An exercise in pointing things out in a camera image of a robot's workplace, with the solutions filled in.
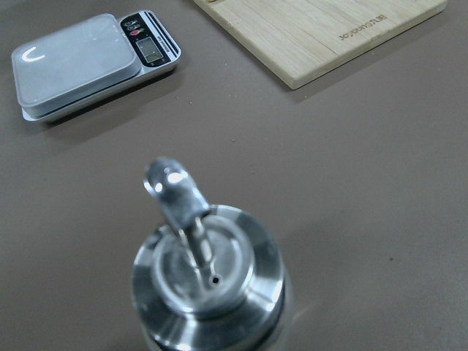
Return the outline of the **glass sauce bottle metal spout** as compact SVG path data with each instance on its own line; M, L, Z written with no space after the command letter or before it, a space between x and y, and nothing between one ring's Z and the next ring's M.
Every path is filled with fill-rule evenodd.
M178 161L143 181L165 223L139 248L132 304L150 350L285 350L293 289L270 232L251 214L210 204Z

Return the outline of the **bamboo cutting board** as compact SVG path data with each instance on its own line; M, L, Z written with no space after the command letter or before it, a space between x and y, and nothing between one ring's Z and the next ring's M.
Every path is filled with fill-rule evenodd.
M293 90L441 13L446 1L197 1Z

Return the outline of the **digital kitchen scale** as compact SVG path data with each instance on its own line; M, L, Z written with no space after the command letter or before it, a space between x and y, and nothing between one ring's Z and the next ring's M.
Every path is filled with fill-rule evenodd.
M11 55L23 118L51 122L172 71L181 49L156 14L105 13L17 47Z

